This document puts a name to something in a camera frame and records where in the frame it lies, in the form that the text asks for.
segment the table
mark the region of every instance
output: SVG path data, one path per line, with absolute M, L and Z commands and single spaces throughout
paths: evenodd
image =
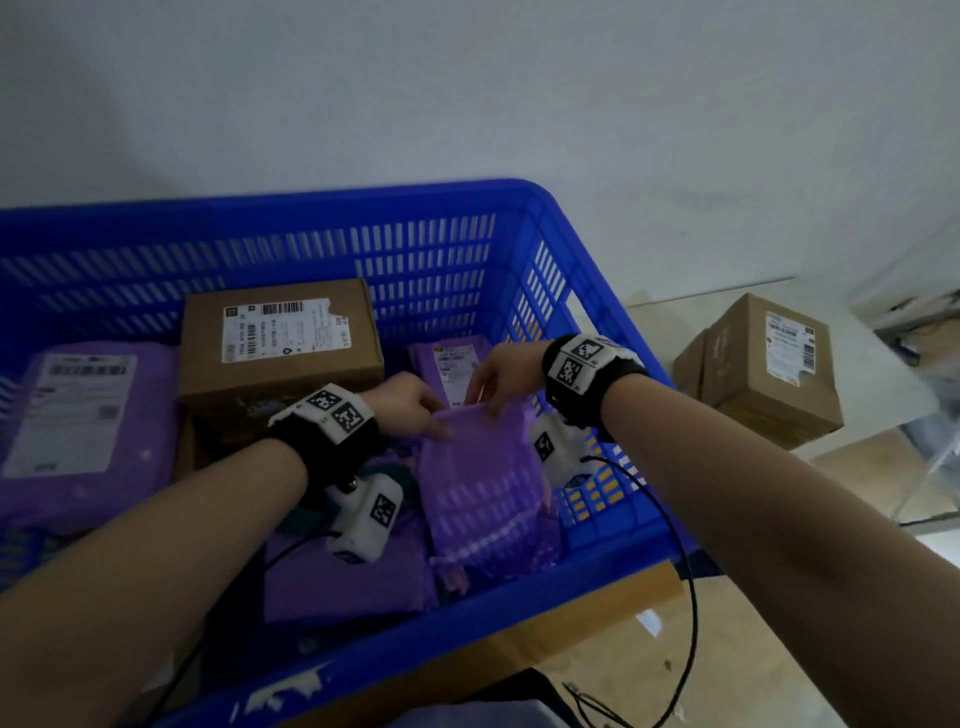
M 681 591 L 677 573 L 664 562 L 292 718 L 283 728 L 381 728 L 413 708 L 457 702 Z
M 630 306 L 627 312 L 654 356 L 670 371 L 673 360 L 693 337 L 745 293 L 793 308 L 830 327 L 833 369 L 845 425 L 794 449 L 802 459 L 811 460 L 939 409 L 930 388 L 853 315 L 835 290 L 816 279 L 782 280 L 645 303 Z M 578 302 L 568 306 L 581 328 L 592 328 Z

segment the forearm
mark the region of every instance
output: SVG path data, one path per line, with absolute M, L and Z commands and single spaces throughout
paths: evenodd
M 0 596 L 0 690 L 12 724 L 110 724 L 305 488 L 297 455 L 259 442 Z
M 954 720 L 960 572 L 840 485 L 644 376 L 603 421 L 851 725 Z

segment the cable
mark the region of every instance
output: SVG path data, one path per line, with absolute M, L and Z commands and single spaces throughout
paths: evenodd
M 332 536 L 336 538 L 337 536 L 342 536 L 343 534 L 339 531 L 321 531 L 311 536 L 300 539 L 299 541 L 290 544 L 288 547 L 284 548 L 279 554 L 274 558 L 268 561 L 263 566 L 263 573 L 266 574 L 268 570 L 276 565 L 278 561 L 289 556 L 291 553 L 296 551 L 298 548 L 304 544 L 309 544 L 311 541 L 316 541 L 317 539 L 326 538 L 327 536 Z M 193 649 L 190 650 L 190 653 L 186 656 L 186 659 L 180 663 L 180 667 L 177 668 L 177 672 L 174 673 L 173 678 L 167 683 L 167 689 L 163 691 L 163 695 L 160 696 L 159 700 L 154 704 L 153 709 L 151 709 L 150 714 L 143 721 L 142 728 L 151 728 L 151 726 L 156 723 L 156 721 L 163 715 L 163 706 L 167 704 L 167 701 L 170 700 L 170 696 L 174 694 L 174 690 L 177 689 L 177 685 L 180 684 L 180 681 L 183 679 L 183 676 L 187 673 L 187 670 L 190 669 L 190 666 L 193 665 L 193 662 L 200 655 L 201 650 L 204 649 L 207 642 L 207 637 L 209 632 L 204 631 L 204 635 L 200 637 L 200 640 L 194 645 Z
M 680 675 L 680 681 L 677 683 L 677 688 L 673 691 L 673 697 L 670 698 L 670 702 L 667 704 L 666 710 L 663 711 L 663 715 L 660 716 L 660 719 L 653 725 L 653 728 L 661 728 L 661 726 L 673 715 L 674 710 L 677 708 L 677 703 L 680 702 L 680 694 L 684 691 L 686 680 L 690 676 L 690 671 L 693 670 L 693 659 L 697 655 L 697 638 L 700 635 L 700 616 L 697 610 L 697 590 L 693 585 L 693 569 L 690 567 L 690 560 L 686 557 L 684 542 L 680 538 L 680 533 L 677 532 L 677 527 L 673 524 L 673 521 L 670 519 L 670 516 L 667 514 L 663 506 L 660 505 L 660 502 L 649 490 L 647 490 L 647 487 L 619 463 L 615 463 L 605 457 L 598 457 L 597 455 L 588 455 L 587 457 L 581 458 L 581 462 L 587 462 L 589 460 L 596 460 L 600 463 L 606 463 L 612 468 L 617 468 L 619 471 L 633 480 L 640 492 L 647 496 L 650 499 L 650 502 L 652 502 L 657 507 L 657 510 L 660 511 L 660 515 L 663 516 L 663 520 L 666 521 L 667 526 L 670 528 L 670 533 L 673 535 L 673 539 L 677 543 L 677 548 L 680 549 L 680 555 L 684 560 L 684 567 L 686 568 L 686 581 L 690 585 L 690 612 L 693 622 L 693 626 L 690 630 L 690 652 L 686 657 L 686 665 L 684 666 L 684 671 Z M 618 716 L 595 697 L 588 695 L 585 692 L 580 692 L 577 686 L 575 686 L 573 683 L 564 683 L 564 688 L 566 688 L 566 691 L 569 692 L 573 697 L 573 701 L 577 705 L 577 710 L 580 712 L 580 717 L 586 722 L 588 728 L 596 728 L 596 726 L 590 722 L 590 719 L 587 717 L 587 713 L 584 710 L 585 707 L 592 709 L 596 713 L 599 713 L 604 718 L 612 720 L 614 723 L 622 726 L 623 728 L 633 728 L 630 723 Z

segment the purple plastic wrap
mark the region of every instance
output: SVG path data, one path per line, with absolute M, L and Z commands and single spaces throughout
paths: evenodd
M 0 524 L 96 528 L 170 481 L 177 353 L 152 342 L 54 347 L 28 367 L 11 422 Z
M 467 395 L 470 377 L 492 351 L 485 336 L 461 336 L 432 344 L 407 347 L 414 371 L 447 406 L 460 407 Z
M 274 534 L 267 541 L 267 559 L 297 540 Z M 337 624 L 435 609 L 439 602 L 428 555 L 426 526 L 413 511 L 397 518 L 383 555 L 372 564 L 341 561 L 326 552 L 323 539 L 301 546 L 267 571 L 264 621 Z
M 563 547 L 543 467 L 527 442 L 528 408 L 509 404 L 491 422 L 485 405 L 445 410 L 447 440 L 424 440 L 420 499 L 440 575 L 474 567 L 507 579 L 553 566 Z

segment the black wrist strap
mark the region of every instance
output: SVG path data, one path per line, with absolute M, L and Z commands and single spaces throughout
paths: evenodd
M 381 445 L 370 408 L 359 395 L 333 384 L 274 415 L 267 437 L 300 456 L 307 472 L 300 506 L 313 511 L 324 509 L 329 486 L 352 490 L 354 475 Z
M 564 419 L 577 427 L 596 427 L 597 439 L 611 443 L 600 406 L 607 390 L 629 374 L 646 375 L 635 352 L 603 336 L 568 334 L 556 339 L 543 355 L 546 398 Z

